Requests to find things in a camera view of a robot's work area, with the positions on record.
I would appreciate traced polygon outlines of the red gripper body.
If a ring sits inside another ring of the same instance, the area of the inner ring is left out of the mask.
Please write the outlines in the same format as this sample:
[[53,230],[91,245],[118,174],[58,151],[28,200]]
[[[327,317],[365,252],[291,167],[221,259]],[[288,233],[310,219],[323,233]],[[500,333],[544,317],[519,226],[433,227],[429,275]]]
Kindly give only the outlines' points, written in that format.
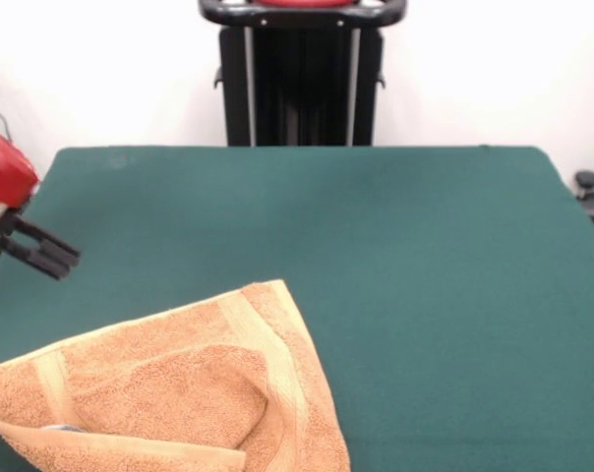
[[0,219],[9,210],[21,209],[39,183],[40,178],[31,162],[0,135]]

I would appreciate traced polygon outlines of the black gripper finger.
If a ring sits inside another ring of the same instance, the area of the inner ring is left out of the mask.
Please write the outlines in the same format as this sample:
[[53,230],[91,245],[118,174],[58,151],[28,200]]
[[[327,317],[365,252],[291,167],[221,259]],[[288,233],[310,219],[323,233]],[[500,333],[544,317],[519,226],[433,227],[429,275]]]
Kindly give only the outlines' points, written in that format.
[[79,250],[21,216],[15,217],[14,228],[38,243],[35,249],[27,249],[29,264],[40,269],[71,269],[79,263]]
[[0,236],[0,252],[56,280],[65,278],[72,270],[72,247],[50,239],[43,239],[35,248]]

